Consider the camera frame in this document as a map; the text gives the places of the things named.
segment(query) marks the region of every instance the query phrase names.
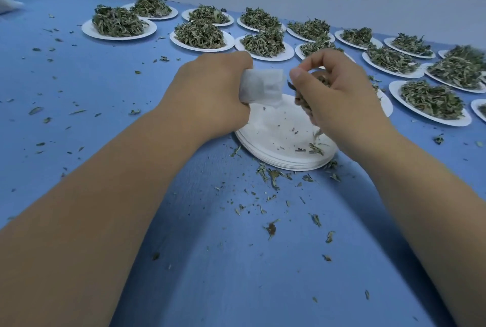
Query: person's right arm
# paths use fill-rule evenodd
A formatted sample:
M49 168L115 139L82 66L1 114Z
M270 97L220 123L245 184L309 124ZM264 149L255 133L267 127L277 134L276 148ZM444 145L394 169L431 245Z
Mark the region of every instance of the person's right arm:
M328 88L307 71L325 66ZM313 122L369 174L460 327L486 325L486 203L383 114L364 70L326 49L290 72Z

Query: person's left hand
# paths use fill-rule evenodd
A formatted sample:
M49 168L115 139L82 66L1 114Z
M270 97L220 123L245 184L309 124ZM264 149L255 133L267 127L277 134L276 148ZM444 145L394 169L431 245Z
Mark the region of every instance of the person's left hand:
M240 102L241 73L253 68L246 51L202 54L179 68L157 107L207 140L243 127L250 107Z

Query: hand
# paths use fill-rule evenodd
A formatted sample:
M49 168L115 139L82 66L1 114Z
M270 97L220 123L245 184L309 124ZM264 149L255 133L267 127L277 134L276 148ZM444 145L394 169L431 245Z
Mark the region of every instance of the hand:
M248 52L202 54L179 68L158 108L177 115L201 144L243 127L250 107L240 102L241 73L253 67Z
M327 76L331 87L307 72L319 66L327 72L313 74ZM290 78L312 110L304 108L311 121L351 158L366 154L395 131L366 72L344 53L325 49L312 54L290 70Z

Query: tabletop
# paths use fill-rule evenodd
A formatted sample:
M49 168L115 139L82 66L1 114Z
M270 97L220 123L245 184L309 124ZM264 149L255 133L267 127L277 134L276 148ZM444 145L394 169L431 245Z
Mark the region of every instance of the tabletop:
M0 15L0 226L137 119L128 114L132 109L153 109L178 68L198 56L168 36L193 5L168 1L179 15L157 22L155 34L110 42L89 38L79 25L98 4L134 0L16 1L25 3L22 10ZM235 38L247 34L236 22L225 31ZM388 36L374 34L381 41ZM288 33L285 41L302 43ZM397 79L368 66L360 50L339 47L382 88ZM432 43L436 53L451 48ZM161 56L169 61L153 62ZM254 67L288 74L299 62L254 60ZM390 119L486 198L486 148L475 144L486 142L486 124L469 107L482 96L456 92L473 117L467 127L423 118L387 91L394 105ZM285 86L284 93L292 91ZM29 115L37 106L44 109ZM81 109L86 111L72 114ZM435 144L433 137L442 133L444 143ZM310 172L312 183L302 179L306 172L292 172L293 180L278 179L281 190L275 192L256 173L259 163L250 153L242 148L231 156L238 145L234 135L208 142L174 179L139 250L113 327L455 325L357 163L339 152L341 182L322 169ZM240 204L245 209L238 215ZM321 227L310 213L320 216ZM269 240L262 227L276 219ZM328 244L329 231L335 233Z

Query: stack of paper plates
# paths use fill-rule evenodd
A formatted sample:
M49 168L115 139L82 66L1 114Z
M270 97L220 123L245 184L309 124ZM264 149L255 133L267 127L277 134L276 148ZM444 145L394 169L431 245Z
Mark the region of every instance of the stack of paper plates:
M278 108L256 103L250 106L250 120L236 136L242 146L263 162L285 170L307 171L324 166L337 152L336 144L325 134L314 138L319 128L295 105L293 96L284 94ZM311 153L319 150L322 154Z

